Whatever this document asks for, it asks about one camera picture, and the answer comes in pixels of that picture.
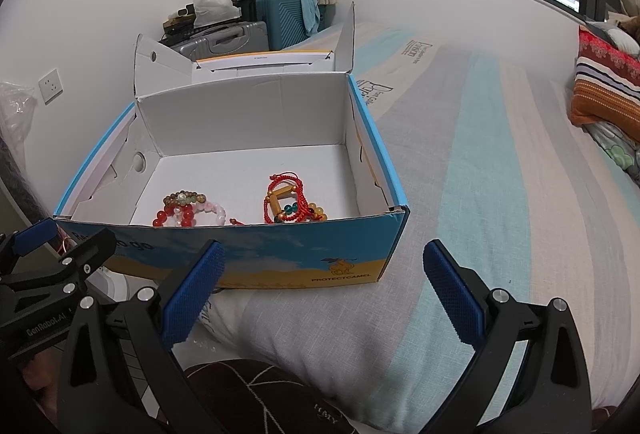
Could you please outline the blue orange cardboard box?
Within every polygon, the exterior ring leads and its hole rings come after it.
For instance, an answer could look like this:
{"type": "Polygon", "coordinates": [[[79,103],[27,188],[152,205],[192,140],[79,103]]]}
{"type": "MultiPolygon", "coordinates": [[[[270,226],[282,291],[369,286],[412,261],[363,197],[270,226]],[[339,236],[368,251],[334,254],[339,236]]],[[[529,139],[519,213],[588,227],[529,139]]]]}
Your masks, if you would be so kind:
{"type": "Polygon", "coordinates": [[[76,240],[106,227],[117,269],[160,278],[209,240],[219,286],[327,288],[381,279],[408,201],[352,76],[356,20],[331,50],[192,62],[149,37],[134,99],[55,209],[76,240]]]}

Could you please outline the dark patterned cushion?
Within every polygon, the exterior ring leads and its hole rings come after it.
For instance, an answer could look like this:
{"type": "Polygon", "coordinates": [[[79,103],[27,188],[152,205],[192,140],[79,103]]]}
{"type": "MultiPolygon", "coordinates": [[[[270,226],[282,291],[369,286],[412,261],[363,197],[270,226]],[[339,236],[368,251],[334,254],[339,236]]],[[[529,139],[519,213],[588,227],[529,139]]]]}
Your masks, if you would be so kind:
{"type": "Polygon", "coordinates": [[[226,433],[355,433],[344,414],[295,374],[227,359],[186,369],[186,380],[226,433]]]}

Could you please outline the floral folded quilt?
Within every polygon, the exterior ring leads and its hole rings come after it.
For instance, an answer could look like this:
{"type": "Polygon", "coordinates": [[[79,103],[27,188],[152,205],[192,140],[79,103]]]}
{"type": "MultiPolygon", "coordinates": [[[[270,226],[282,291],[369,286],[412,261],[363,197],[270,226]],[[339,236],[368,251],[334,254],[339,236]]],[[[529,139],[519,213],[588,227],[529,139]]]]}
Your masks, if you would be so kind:
{"type": "Polygon", "coordinates": [[[587,124],[586,130],[634,184],[639,185],[639,143],[611,122],[587,124]]]}

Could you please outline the white plastic bag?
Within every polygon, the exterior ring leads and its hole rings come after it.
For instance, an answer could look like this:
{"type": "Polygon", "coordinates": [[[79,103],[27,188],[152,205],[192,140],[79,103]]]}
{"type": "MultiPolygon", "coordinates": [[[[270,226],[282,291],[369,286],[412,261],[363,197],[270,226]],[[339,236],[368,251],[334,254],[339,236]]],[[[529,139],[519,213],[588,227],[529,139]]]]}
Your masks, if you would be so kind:
{"type": "Polygon", "coordinates": [[[241,16],[241,10],[232,0],[193,0],[193,7],[195,27],[218,24],[241,16]]]}

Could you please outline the grey suitcase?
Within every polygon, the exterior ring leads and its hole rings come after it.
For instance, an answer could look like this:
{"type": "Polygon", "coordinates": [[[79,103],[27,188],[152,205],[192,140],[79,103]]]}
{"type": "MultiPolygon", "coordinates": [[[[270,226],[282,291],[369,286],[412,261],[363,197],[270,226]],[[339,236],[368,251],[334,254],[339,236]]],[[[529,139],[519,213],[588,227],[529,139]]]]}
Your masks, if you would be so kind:
{"type": "Polygon", "coordinates": [[[198,31],[170,48],[192,62],[218,56],[265,52],[269,50],[267,25],[264,22],[218,25],[198,31]]]}

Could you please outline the striped orange pillow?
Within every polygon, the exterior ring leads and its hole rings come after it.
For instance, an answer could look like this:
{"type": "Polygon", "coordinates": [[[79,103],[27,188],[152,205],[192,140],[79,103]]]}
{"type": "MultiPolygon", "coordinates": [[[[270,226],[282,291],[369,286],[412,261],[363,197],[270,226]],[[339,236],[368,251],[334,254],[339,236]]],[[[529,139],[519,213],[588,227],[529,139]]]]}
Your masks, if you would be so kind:
{"type": "Polygon", "coordinates": [[[578,53],[568,118],[576,127],[608,122],[639,141],[639,61],[578,28],[578,53]]]}

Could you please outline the teal suitcase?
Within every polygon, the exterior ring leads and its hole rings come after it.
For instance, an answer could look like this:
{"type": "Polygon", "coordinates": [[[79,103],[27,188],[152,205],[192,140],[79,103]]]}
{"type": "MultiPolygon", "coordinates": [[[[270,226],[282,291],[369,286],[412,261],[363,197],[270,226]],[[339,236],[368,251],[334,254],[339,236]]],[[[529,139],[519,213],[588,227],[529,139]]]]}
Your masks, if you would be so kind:
{"type": "Polygon", "coordinates": [[[295,46],[319,31],[318,0],[255,0],[255,12],[267,26],[271,51],[295,46]]]}

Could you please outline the white wall socket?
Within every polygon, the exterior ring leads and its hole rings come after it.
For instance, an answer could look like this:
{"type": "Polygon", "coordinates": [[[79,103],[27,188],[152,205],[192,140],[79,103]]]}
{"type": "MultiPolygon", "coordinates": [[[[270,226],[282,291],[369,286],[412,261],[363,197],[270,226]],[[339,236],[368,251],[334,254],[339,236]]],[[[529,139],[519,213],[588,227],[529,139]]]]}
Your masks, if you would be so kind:
{"type": "Polygon", "coordinates": [[[63,83],[58,69],[52,69],[38,81],[43,103],[48,105],[63,93],[63,83]]]}

